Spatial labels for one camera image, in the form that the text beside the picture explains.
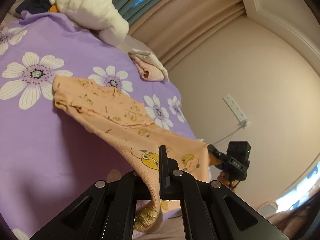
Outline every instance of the white plush toy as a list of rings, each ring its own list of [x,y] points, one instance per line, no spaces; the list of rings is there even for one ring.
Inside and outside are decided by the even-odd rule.
[[[59,12],[87,29],[98,30],[99,39],[112,46],[124,41],[128,22],[121,17],[112,0],[50,0]]]

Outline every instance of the electrical cord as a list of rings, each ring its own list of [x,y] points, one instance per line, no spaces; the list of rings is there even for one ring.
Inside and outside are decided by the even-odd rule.
[[[225,140],[225,139],[228,139],[230,136],[232,137],[236,132],[238,132],[239,130],[241,130],[241,128],[245,128],[247,126],[247,122],[248,120],[244,120],[240,123],[240,126],[235,130],[233,131],[232,133],[228,134],[227,136],[223,137],[222,139],[220,139],[219,141],[216,141],[215,143],[213,143],[214,146],[219,146],[223,143],[220,143],[221,141]]]
[[[234,190],[236,188],[236,186],[238,186],[239,183],[240,183],[240,181],[238,181],[238,183],[232,187],[231,191]]]
[[[235,133],[236,132],[233,132],[232,134],[229,135],[229,137],[226,138],[226,140],[224,140],[224,141],[222,141],[222,142],[220,142],[218,144],[215,144],[214,146],[215,147],[219,147],[220,145],[223,145],[223,144],[227,143],[228,141],[231,141],[231,139],[232,139],[232,137],[234,136]]]
[[[182,217],[182,214],[181,214],[181,215],[178,215],[178,216],[176,216],[176,217],[170,217],[170,218],[168,218],[168,219],[178,218],[178,217]]]

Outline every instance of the bed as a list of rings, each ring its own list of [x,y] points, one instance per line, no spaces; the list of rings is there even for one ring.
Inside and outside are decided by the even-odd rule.
[[[25,240],[95,181],[113,181],[132,170],[116,150],[54,107],[55,75],[116,86],[146,106],[143,97],[155,95],[172,122],[164,127],[195,136],[175,86],[144,81],[124,53],[145,45],[127,36],[122,52],[60,13],[25,11],[22,18],[0,38],[0,213]]]

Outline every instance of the white wall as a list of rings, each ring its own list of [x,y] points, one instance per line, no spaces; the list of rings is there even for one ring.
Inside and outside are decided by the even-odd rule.
[[[281,38],[241,16],[169,72],[197,138],[214,143],[239,123],[228,93],[251,121],[232,140],[252,146],[237,194],[252,206],[280,197],[320,151],[320,78]],[[227,142],[218,147],[225,152]]]
[[[320,75],[320,25],[304,0],[243,0],[249,19],[297,50]]]

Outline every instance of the wall outlet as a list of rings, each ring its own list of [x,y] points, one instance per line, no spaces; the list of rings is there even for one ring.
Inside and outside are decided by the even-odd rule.
[[[227,94],[223,100],[225,103],[229,106],[233,114],[236,116],[238,121],[243,124],[243,128],[247,127],[250,122],[244,112],[241,110],[241,108],[238,106],[236,101],[232,98],[231,95]]]

